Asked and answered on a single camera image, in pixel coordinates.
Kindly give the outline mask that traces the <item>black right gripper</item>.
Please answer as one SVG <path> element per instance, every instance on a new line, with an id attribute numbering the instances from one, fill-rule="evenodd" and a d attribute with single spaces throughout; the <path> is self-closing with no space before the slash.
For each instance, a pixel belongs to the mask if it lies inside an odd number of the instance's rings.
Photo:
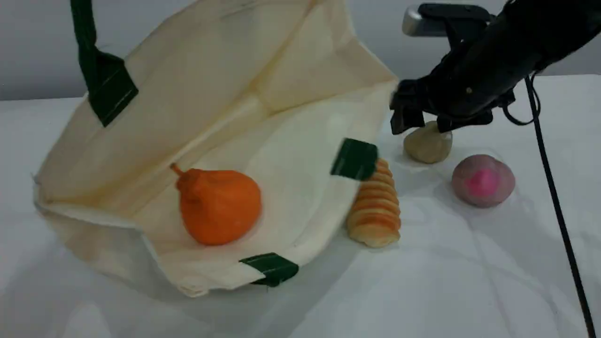
<path id="1" fill-rule="evenodd" d="M 389 109 L 393 135 L 425 126 L 423 111 L 437 115 L 440 133 L 493 122 L 491 109 L 517 84 L 515 40 L 466 40 L 456 45 L 426 77 L 403 80 Z"/>

